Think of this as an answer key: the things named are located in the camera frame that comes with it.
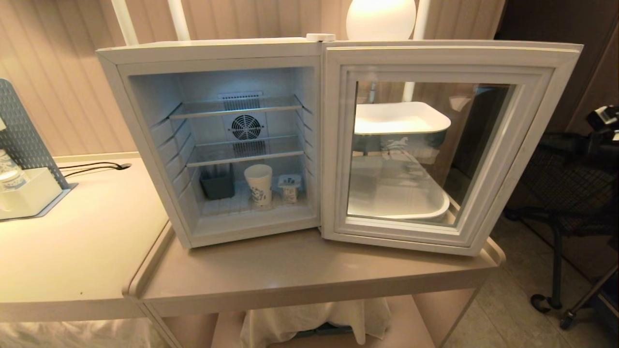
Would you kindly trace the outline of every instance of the paper cup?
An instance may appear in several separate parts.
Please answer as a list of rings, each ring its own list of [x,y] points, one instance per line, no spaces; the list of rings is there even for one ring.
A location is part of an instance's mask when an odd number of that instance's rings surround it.
[[[268,206],[271,203],[273,169],[266,164],[256,164],[247,168],[244,174],[254,203],[258,206]]]
[[[18,189],[28,182],[25,173],[21,170],[12,170],[0,174],[0,191]]]
[[[13,159],[6,153],[5,150],[0,149],[0,173],[11,172],[17,170],[21,172],[22,169],[15,164]]]

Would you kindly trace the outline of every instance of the desk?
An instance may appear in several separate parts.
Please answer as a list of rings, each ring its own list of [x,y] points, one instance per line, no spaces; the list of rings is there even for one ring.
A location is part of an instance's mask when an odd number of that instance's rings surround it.
[[[132,167],[71,176],[44,217],[0,222],[0,321],[145,316],[122,289],[168,217],[142,160],[114,161]]]
[[[389,297],[394,324],[372,347],[439,347],[504,261],[491,239],[468,257],[324,240],[315,228],[191,250],[174,238],[155,252],[144,267],[157,270],[131,295],[184,348],[239,346],[245,310],[373,297]],[[348,347],[343,340],[282,347]]]

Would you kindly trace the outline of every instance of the gray pegboard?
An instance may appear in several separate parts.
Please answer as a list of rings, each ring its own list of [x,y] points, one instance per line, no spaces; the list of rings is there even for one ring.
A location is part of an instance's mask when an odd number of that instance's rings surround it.
[[[0,79],[0,118],[6,124],[6,129],[0,131],[0,149],[6,150],[23,169],[49,168],[60,187],[70,189],[30,121],[13,85],[5,79]]]

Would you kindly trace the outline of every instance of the gray container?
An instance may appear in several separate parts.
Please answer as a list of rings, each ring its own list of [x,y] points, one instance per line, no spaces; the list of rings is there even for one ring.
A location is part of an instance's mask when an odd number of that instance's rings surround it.
[[[208,199],[222,199],[234,196],[234,173],[232,164],[209,165],[202,169],[200,185]]]

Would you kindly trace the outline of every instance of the glass shelf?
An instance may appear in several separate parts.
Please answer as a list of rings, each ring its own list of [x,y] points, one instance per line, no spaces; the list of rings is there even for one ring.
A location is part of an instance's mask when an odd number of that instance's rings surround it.
[[[298,110],[300,108],[303,108],[303,106],[294,95],[286,97],[213,100],[209,102],[181,103],[181,105],[172,112],[170,118],[177,120],[247,112]]]
[[[444,131],[451,120],[422,102],[358,104],[355,134],[412,134]]]
[[[303,148],[297,136],[219,142],[216,144],[197,145],[191,154],[187,167],[273,159],[302,154]]]
[[[405,151],[352,158],[349,215],[439,219],[449,204],[449,196]]]

